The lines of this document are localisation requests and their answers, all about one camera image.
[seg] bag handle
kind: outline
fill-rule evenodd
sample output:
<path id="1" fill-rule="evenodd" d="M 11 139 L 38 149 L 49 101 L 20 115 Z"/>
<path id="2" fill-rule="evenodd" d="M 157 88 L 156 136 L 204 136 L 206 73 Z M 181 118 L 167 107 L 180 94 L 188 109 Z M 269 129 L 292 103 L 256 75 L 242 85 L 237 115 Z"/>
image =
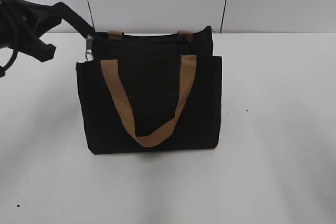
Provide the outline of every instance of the bag handle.
<path id="1" fill-rule="evenodd" d="M 191 42 L 191 41 L 193 40 L 193 35 L 194 35 L 194 33 L 193 33 L 192 31 L 183 31 L 183 30 L 179 30 L 179 31 L 177 32 L 177 34 L 178 34 L 179 37 L 183 37 L 183 36 L 185 36 L 185 38 L 186 38 L 186 40 L 187 40 L 188 42 Z"/>
<path id="2" fill-rule="evenodd" d="M 111 30 L 107 32 L 108 38 L 110 39 L 117 39 L 117 40 L 123 40 L 124 38 L 124 32 L 123 31 L 116 31 Z"/>
<path id="3" fill-rule="evenodd" d="M 147 136 L 136 136 L 135 134 L 133 110 L 119 77 L 118 60 L 100 61 L 105 82 L 108 86 L 108 89 L 110 90 L 122 125 L 128 134 L 130 134 L 134 140 L 136 140 L 143 147 L 156 146 L 170 137 L 173 133 L 194 83 L 197 63 L 196 59 L 196 55 L 181 56 L 180 90 L 175 116 L 173 119 L 164 123 L 162 126 Z"/>

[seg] strap tab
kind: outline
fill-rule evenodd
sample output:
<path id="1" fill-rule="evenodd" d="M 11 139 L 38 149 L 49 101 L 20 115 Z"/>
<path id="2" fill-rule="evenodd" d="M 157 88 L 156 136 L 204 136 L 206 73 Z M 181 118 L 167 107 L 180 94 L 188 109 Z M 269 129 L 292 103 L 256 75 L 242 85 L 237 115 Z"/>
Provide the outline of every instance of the strap tab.
<path id="1" fill-rule="evenodd" d="M 123 31 L 115 31 L 115 30 L 111 30 L 108 31 L 108 38 L 110 39 L 118 39 L 118 40 L 122 40 L 124 38 L 124 32 Z"/>
<path id="2" fill-rule="evenodd" d="M 183 31 L 183 30 L 179 30 L 177 32 L 179 37 L 185 36 L 185 38 L 187 39 L 188 42 L 191 42 L 193 40 L 193 32 L 192 31 Z"/>

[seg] metal clip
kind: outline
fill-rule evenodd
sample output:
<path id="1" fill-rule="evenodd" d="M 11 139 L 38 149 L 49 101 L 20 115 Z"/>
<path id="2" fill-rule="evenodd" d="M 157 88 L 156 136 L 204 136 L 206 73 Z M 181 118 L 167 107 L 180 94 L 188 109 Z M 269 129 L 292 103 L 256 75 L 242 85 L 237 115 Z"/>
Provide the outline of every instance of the metal clip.
<path id="1" fill-rule="evenodd" d="M 88 55 L 91 56 L 91 58 L 93 59 L 92 42 L 93 42 L 93 37 L 91 35 L 88 35 L 86 37 L 86 51 L 85 51 L 85 58 L 87 61 L 88 61 Z"/>

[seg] black tote bag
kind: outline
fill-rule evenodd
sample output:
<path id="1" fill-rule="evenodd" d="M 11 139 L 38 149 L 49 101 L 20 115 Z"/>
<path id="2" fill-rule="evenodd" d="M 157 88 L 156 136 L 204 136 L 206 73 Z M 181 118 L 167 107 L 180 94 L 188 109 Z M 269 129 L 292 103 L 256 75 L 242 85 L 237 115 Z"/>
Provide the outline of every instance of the black tote bag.
<path id="1" fill-rule="evenodd" d="M 212 31 L 164 36 L 97 33 L 63 3 L 53 6 L 87 39 L 93 59 L 77 63 L 78 94 L 94 154 L 215 148 L 222 59 Z"/>

